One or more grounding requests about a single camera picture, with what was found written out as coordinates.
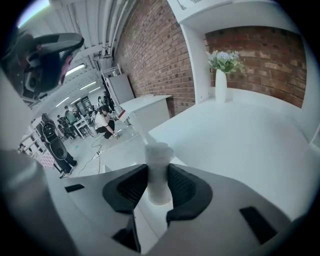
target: white tabletop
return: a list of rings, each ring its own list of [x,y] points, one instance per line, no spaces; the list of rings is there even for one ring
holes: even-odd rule
[[[122,103],[120,106],[128,113],[132,113],[169,97],[171,97],[171,95],[154,95],[152,97],[141,96]]]
[[[265,107],[207,100],[149,134],[187,166],[243,182],[292,220],[307,211],[320,179],[320,158],[296,123]]]
[[[81,128],[82,126],[84,126],[84,124],[87,124],[86,122],[88,121],[88,119],[89,119],[89,115],[86,115],[85,117],[82,117],[79,121],[75,122],[73,125],[78,128]]]

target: white wall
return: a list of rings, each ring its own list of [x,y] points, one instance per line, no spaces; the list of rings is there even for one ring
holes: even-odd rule
[[[99,96],[101,96],[102,100],[104,99],[104,91],[105,88],[101,86],[99,90],[95,90],[94,92],[87,95],[92,105],[97,105]]]
[[[320,124],[320,69],[317,59],[308,43],[303,40],[306,57],[306,87],[297,121],[305,138],[310,142]]]
[[[199,104],[210,96],[210,69],[204,35],[181,25],[188,48],[194,83],[195,103]]]

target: brick wall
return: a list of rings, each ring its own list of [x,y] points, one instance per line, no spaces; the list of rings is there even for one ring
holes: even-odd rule
[[[205,35],[207,51],[240,51],[245,73],[227,74],[227,86],[267,94],[302,107],[307,67],[298,34],[263,26],[222,29]],[[211,70],[211,86],[215,86]]]
[[[167,0],[137,0],[122,30],[115,63],[136,97],[172,95],[170,116],[195,104],[189,53]]]

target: ceiling light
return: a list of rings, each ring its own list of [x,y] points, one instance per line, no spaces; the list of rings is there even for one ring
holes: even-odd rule
[[[79,66],[76,66],[76,67],[74,67],[73,69],[69,70],[69,71],[65,74],[65,76],[70,75],[71,73],[73,73],[73,72],[75,72],[75,71],[77,71],[77,70],[79,70],[79,69],[82,69],[82,68],[84,68],[84,67],[85,67],[85,64],[81,64],[81,65],[79,65]]]
[[[30,7],[28,7],[21,17],[19,18],[17,27],[20,28],[28,20],[30,20],[37,13],[41,12],[44,8],[50,6],[49,0],[37,0]]]
[[[92,85],[94,85],[96,82],[97,82],[97,81],[91,82],[91,83],[85,85],[84,87],[81,87],[80,90],[83,90],[84,88],[86,88],[86,87],[88,87],[88,86],[92,86]]]
[[[63,101],[61,101],[58,105],[56,105],[55,107],[58,107],[62,102],[65,102],[67,99],[69,99],[69,97],[66,97]]]
[[[80,100],[81,98],[77,98],[75,101],[72,101],[70,104],[75,103],[76,101]]]
[[[89,91],[89,93],[92,93],[93,91],[98,90],[100,87],[101,87],[101,86],[99,86],[98,88],[95,88],[95,89]]]

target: desk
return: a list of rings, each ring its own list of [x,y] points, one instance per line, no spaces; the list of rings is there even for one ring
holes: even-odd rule
[[[148,131],[170,119],[166,101],[170,96],[141,96],[120,105],[127,112],[130,123],[140,133],[145,143],[151,139]]]
[[[266,107],[214,99],[149,131],[189,167],[238,180],[294,220],[318,187],[319,155],[298,125]]]

